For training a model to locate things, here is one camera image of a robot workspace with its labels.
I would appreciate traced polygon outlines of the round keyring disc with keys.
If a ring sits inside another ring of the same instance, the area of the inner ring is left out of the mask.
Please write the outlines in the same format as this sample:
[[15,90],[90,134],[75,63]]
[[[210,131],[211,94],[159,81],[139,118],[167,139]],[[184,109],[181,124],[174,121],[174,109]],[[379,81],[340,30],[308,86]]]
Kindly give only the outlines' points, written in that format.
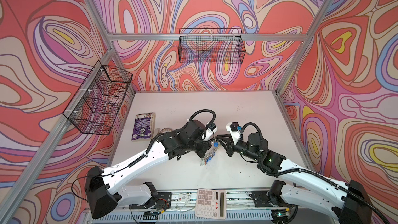
[[210,149],[205,153],[204,157],[201,158],[201,166],[205,166],[208,164],[208,162],[210,162],[210,160],[215,156],[218,147],[218,141],[211,142]]

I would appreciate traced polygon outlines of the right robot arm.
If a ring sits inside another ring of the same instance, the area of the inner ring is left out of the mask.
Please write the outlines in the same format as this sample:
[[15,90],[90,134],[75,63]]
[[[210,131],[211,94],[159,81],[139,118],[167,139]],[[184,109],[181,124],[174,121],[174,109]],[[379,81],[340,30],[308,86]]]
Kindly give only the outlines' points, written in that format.
[[361,183],[331,179],[306,169],[269,149],[268,141],[253,122],[243,126],[231,122],[227,134],[215,139],[228,156],[249,159],[265,175],[274,177],[267,199],[271,205],[297,205],[325,214],[340,224],[370,224],[376,214],[384,224],[387,217],[375,207]]

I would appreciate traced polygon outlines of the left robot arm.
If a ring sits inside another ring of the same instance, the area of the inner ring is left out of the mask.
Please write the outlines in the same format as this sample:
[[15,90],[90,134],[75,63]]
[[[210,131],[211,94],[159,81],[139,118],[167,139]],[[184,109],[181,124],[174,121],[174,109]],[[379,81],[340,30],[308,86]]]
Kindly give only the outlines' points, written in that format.
[[212,110],[196,111],[182,128],[157,134],[145,150],[131,158],[112,167],[91,168],[84,176],[84,200],[89,205],[91,217],[104,217],[117,206],[154,206],[158,193],[153,183],[134,186],[131,193],[123,191],[123,187],[145,171],[173,158],[180,159],[190,152],[203,158],[217,130],[215,119],[216,113]]

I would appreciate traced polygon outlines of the clear tape roll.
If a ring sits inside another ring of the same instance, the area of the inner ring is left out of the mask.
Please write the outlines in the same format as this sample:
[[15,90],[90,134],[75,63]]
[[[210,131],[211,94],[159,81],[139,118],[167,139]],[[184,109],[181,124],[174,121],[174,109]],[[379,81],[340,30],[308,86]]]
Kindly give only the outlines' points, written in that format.
[[159,133],[167,133],[167,132],[172,132],[173,129],[172,128],[163,128],[159,131]]

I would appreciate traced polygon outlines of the black stapler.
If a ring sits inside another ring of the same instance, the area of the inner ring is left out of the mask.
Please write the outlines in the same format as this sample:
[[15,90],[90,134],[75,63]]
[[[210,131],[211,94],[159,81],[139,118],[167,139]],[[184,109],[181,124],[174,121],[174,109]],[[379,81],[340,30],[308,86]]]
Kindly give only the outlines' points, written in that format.
[[161,136],[161,135],[162,135],[162,133],[160,132],[160,129],[156,128],[153,132],[153,136],[152,136],[151,140],[156,141],[159,138],[159,136]]

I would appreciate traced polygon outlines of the small white label card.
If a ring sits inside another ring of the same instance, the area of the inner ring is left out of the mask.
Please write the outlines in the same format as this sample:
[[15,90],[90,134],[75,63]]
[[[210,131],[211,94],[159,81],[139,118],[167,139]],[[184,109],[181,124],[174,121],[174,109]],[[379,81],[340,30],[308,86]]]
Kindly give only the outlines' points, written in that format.
[[183,202],[184,204],[190,203],[191,196],[188,194],[179,194],[178,201]]

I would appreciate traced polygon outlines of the white pink calculator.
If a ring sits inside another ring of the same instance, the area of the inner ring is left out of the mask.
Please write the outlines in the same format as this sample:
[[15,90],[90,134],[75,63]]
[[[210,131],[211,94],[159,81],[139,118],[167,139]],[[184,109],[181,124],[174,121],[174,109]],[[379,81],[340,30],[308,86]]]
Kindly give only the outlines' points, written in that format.
[[199,218],[225,220],[227,217],[227,192],[225,190],[198,189],[194,213]]

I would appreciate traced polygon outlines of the purple book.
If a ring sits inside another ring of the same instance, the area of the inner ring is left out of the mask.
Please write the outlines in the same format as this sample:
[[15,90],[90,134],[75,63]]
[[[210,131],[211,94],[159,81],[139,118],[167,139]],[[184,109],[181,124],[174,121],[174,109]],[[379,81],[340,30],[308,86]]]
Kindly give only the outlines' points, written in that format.
[[132,140],[151,139],[154,132],[155,113],[138,114],[135,117]]

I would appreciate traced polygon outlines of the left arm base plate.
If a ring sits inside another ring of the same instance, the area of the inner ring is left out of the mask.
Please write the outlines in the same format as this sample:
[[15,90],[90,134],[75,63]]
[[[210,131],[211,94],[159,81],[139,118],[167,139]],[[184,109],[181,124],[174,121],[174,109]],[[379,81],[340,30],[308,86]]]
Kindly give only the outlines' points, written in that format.
[[172,199],[171,192],[158,192],[144,203],[143,205],[130,204],[129,209],[160,209],[166,210],[170,208]]

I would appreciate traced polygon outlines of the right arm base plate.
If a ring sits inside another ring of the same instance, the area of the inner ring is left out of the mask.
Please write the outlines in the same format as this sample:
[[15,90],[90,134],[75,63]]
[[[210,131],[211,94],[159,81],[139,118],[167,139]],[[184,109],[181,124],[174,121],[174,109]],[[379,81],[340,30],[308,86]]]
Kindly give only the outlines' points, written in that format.
[[282,200],[271,200],[267,190],[256,190],[249,194],[254,201],[255,207],[295,207],[294,204],[287,204]]

